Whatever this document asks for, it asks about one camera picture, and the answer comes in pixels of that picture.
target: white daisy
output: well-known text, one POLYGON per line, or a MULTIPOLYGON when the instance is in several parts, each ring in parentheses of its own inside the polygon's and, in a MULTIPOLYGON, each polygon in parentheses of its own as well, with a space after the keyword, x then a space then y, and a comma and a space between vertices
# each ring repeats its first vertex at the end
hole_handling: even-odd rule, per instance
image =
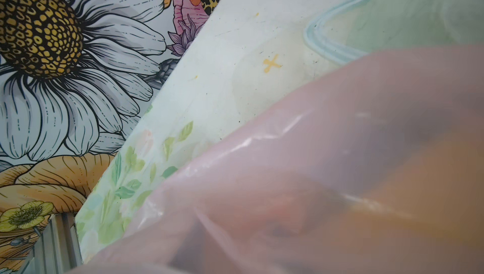
POLYGON ((166 49, 143 24, 164 0, 0 0, 0 155, 112 152, 136 124, 140 77, 166 49))

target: floral wallpaper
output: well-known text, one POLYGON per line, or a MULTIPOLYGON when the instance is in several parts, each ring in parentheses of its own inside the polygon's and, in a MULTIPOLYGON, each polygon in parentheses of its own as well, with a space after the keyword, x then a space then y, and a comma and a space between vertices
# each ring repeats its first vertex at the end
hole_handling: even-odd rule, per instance
POLYGON ((118 151, 218 2, 0 0, 1 273, 21 267, 51 214, 80 210, 111 162, 106 203, 146 198, 127 175, 146 171, 153 139, 118 151))

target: pastel floral fabric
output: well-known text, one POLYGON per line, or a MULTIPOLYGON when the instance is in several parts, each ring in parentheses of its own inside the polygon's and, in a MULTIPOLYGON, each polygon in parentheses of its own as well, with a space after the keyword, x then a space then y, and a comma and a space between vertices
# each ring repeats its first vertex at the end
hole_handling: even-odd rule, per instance
POLYGON ((195 150, 199 142, 192 136, 193 121, 157 141, 160 133, 155 135, 147 127, 150 125, 147 120, 153 122, 158 118, 152 113, 143 117, 136 128, 140 131, 118 152, 77 214, 77 234, 84 262, 121 238, 132 216, 154 188, 200 153, 195 150))

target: pink plastic bag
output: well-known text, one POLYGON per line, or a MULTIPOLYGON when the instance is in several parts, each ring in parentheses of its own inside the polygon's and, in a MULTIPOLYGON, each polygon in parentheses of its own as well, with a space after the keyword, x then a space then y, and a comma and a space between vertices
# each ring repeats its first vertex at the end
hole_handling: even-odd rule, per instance
POLYGON ((483 59, 387 51, 303 86, 166 180, 89 266, 483 273, 483 59))

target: green leaf pattern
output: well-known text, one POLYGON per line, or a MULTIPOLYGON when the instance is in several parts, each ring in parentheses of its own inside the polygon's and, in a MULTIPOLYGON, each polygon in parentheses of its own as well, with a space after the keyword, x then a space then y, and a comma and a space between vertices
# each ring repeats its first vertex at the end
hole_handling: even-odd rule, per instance
POLYGON ((190 123, 185 125, 185 127, 183 127, 182 131, 180 132, 180 135, 178 136, 178 141, 181 142, 186 140, 190 135, 190 133, 192 132, 192 129, 193 129, 193 121, 191 121, 190 123))
POLYGON ((193 128, 194 122, 191 121, 161 144, 154 144, 153 148, 158 145, 157 154, 153 154, 154 149, 136 151, 138 139, 130 137, 89 196, 92 198, 88 205, 92 207, 81 209, 76 216, 79 241, 91 239, 91 236, 85 237, 87 233, 96 233, 97 247, 105 247, 121 238, 131 222, 131 216, 154 188, 178 170, 173 165, 183 164, 179 163, 179 156, 184 153, 193 128))

